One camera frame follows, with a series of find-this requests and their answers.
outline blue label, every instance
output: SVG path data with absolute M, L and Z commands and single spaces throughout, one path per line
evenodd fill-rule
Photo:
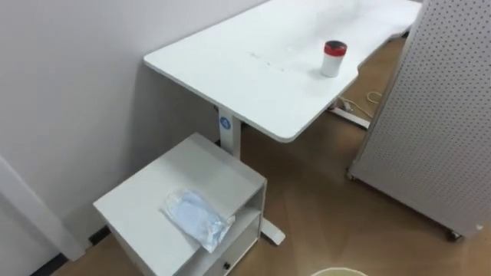
M 230 121 L 225 117 L 220 117 L 220 124 L 226 130 L 230 130 Z

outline desk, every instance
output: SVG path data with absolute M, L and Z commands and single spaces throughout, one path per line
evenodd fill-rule
M 219 108 L 222 148 L 239 158 L 241 121 L 293 141 L 345 91 L 358 67 L 414 22 L 408 0 L 271 0 L 145 56 L 145 63 Z M 327 40 L 348 45 L 335 78 L 319 73 Z M 285 237 L 265 220 L 263 232 Z

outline white cabinet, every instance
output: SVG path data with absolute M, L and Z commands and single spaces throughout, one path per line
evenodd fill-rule
M 193 134 L 94 205 L 143 274 L 220 276 L 257 242 L 265 186 L 263 176 Z M 199 193 L 224 218 L 236 216 L 212 254 L 159 211 L 176 189 Z

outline white pegboard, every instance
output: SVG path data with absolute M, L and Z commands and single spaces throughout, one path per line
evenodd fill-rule
M 491 218 L 490 0 L 433 0 L 350 172 L 462 235 Z

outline blue face mask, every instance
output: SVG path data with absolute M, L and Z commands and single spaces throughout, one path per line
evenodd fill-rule
M 220 244 L 236 219 L 232 216 L 225 220 L 205 199 L 189 190 L 169 194 L 160 211 L 209 253 Z

